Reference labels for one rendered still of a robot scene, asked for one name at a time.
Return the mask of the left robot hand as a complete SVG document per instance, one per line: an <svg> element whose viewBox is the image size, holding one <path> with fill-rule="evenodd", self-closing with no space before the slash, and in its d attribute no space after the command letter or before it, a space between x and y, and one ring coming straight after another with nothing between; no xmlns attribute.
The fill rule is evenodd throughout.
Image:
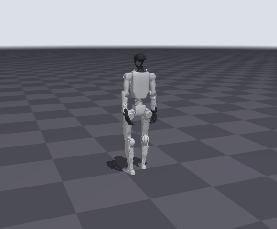
<svg viewBox="0 0 277 229"><path fill-rule="evenodd" d="M134 125L134 123L135 122L132 122L131 120L130 120L130 117L128 116L128 111L127 111L127 109L124 109L124 116L125 116L125 120L127 121L127 123L129 124L129 125Z"/></svg>

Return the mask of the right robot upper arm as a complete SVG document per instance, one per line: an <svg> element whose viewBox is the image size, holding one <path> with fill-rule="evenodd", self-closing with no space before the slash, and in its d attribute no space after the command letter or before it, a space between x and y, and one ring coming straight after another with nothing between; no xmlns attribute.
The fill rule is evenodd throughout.
<svg viewBox="0 0 277 229"><path fill-rule="evenodd" d="M156 75L154 73L150 73L150 90L149 90L149 95L155 95L156 94L156 91L155 91L155 88L156 88Z"/></svg>

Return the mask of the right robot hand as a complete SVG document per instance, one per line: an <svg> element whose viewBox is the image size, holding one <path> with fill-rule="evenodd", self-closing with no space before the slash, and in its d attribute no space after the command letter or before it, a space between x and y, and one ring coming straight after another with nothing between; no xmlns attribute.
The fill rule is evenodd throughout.
<svg viewBox="0 0 277 229"><path fill-rule="evenodd" d="M152 110L151 110L152 111ZM155 110L152 111L152 117L151 117L151 121L149 123L155 123L157 121L157 114L156 114L156 111L157 111L157 107L155 107Z"/></svg>

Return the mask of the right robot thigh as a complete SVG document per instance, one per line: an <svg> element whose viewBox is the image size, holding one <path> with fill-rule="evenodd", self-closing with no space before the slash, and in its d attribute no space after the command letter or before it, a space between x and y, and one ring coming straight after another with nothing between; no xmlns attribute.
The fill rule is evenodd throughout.
<svg viewBox="0 0 277 229"><path fill-rule="evenodd" d="M146 108L146 114L141 116L141 138L142 144L147 144L148 129L150 125L150 118L152 117L152 111Z"/></svg>

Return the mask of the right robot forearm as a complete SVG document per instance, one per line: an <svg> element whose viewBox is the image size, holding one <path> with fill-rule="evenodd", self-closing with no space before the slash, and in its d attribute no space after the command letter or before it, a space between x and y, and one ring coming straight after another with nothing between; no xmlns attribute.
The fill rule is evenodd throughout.
<svg viewBox="0 0 277 229"><path fill-rule="evenodd" d="M150 103L151 109L152 109L152 111L154 111L155 107L157 107L156 106L156 98L157 98L157 96L155 94L155 95L152 95L150 98L151 98L151 103Z"/></svg>

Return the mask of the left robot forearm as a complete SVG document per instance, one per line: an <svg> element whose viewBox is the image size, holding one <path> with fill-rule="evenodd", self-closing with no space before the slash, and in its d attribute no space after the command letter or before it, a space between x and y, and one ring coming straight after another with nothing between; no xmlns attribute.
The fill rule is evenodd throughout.
<svg viewBox="0 0 277 229"><path fill-rule="evenodd" d="M122 110L121 110L121 112L125 113L124 109L127 109L128 98L125 97L125 92L124 91L121 92L121 100L122 100Z"/></svg>

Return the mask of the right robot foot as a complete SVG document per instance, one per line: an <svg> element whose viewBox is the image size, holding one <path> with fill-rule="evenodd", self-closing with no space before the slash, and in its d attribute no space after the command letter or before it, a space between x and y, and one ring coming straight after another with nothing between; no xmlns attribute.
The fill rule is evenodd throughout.
<svg viewBox="0 0 277 229"><path fill-rule="evenodd" d="M146 165L141 165L141 162L138 165L141 167L141 169L146 169Z"/></svg>

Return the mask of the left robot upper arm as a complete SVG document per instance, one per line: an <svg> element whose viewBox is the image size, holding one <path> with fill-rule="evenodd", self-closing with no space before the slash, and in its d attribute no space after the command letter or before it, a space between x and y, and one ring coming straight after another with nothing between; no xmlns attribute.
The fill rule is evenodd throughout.
<svg viewBox="0 0 277 229"><path fill-rule="evenodd" d="M125 97L129 96L129 83L130 83L130 79L132 78L132 74L133 72L131 73L125 73L124 76L123 76L123 87L124 87L124 92L125 92Z"/></svg>

